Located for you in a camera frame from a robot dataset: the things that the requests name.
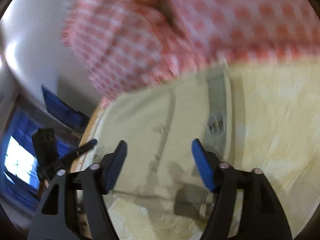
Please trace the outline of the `beige khaki pants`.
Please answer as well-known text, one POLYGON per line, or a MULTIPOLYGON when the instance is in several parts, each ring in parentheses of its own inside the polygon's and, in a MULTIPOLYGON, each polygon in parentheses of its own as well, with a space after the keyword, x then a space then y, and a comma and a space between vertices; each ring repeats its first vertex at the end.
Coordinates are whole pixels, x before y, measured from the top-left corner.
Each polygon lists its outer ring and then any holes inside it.
POLYGON ((127 158, 113 195, 151 211, 207 219, 214 195, 200 177, 191 144, 199 139, 226 160, 231 133, 229 75, 216 67, 119 97, 99 124, 95 159, 124 140, 127 158))

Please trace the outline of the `blue window curtain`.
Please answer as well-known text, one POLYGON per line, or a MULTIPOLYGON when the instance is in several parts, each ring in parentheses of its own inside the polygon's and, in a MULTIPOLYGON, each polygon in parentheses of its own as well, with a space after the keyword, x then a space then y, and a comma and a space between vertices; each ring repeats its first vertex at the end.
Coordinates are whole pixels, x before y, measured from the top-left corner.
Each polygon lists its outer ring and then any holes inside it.
POLYGON ((4 133, 3 152, 5 180, 3 193, 34 212, 39 204, 39 161, 32 136, 39 129, 53 129, 54 147, 58 158, 63 158, 80 145, 89 117, 69 107, 46 87, 41 87, 46 111, 18 96, 13 115, 4 133))

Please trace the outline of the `red white checkered pillow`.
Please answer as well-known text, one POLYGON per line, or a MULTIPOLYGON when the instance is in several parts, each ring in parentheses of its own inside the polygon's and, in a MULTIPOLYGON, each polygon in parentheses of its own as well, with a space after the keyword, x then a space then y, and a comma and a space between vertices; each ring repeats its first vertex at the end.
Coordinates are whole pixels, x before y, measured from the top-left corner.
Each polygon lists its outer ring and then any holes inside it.
POLYGON ((63 43, 106 102, 221 61, 319 55, 308 0, 75 0, 63 43))

